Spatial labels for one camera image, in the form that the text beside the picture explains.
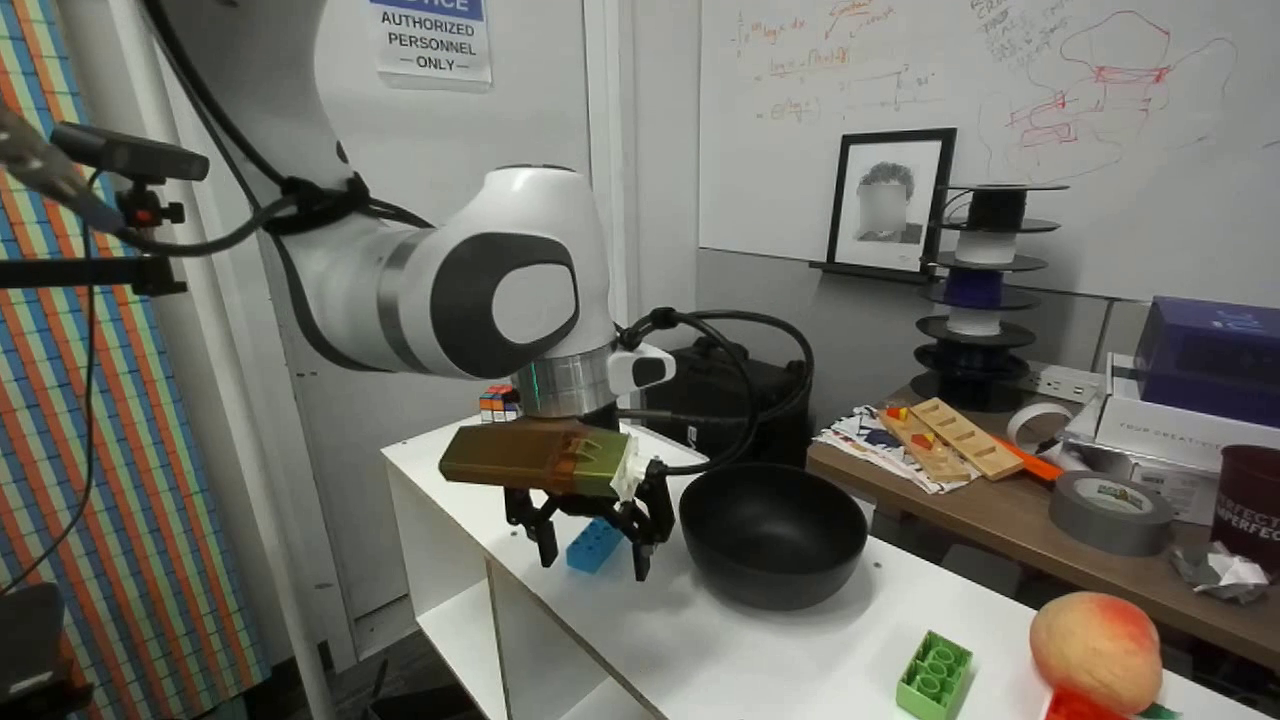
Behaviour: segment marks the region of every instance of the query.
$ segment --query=printed sign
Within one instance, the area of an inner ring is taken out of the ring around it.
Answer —
[[[492,85],[484,0],[374,0],[380,71],[440,85]]]

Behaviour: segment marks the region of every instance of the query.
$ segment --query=whiteboard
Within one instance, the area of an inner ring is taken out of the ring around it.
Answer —
[[[701,244],[824,259],[843,134],[958,127],[951,182],[1069,182],[1042,289],[1280,305],[1278,0],[708,0]]]

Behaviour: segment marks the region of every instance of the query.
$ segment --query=sign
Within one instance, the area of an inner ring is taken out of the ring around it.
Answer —
[[[490,88],[484,0],[374,0],[380,71]]]

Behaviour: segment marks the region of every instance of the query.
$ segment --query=wooden block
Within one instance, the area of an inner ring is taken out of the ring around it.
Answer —
[[[977,427],[968,417],[961,417],[943,400],[923,400],[912,410],[938,435],[943,435],[972,467],[979,467],[987,482],[1017,475],[1026,462],[1007,453],[996,435]]]
[[[886,405],[880,423],[894,427],[927,482],[964,484],[977,475],[912,410]]]

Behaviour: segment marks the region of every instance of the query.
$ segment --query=white table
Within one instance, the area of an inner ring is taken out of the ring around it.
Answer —
[[[436,466],[457,423],[393,445],[387,482],[423,637],[461,684],[505,720],[824,720],[905,715],[898,676],[939,633],[977,656],[964,711],[972,720],[1034,720],[1047,690],[1034,673],[1034,613],[894,544],[870,542],[854,586],[795,616],[745,613],[711,598],[675,536],[631,580],[631,551],[580,575],[541,567],[523,528],[505,520],[505,493],[450,484]],[[642,455],[670,466],[695,453],[629,427]],[[584,528],[556,518],[560,551]],[[1159,704],[1185,720],[1256,715],[1201,684],[1163,673]]]

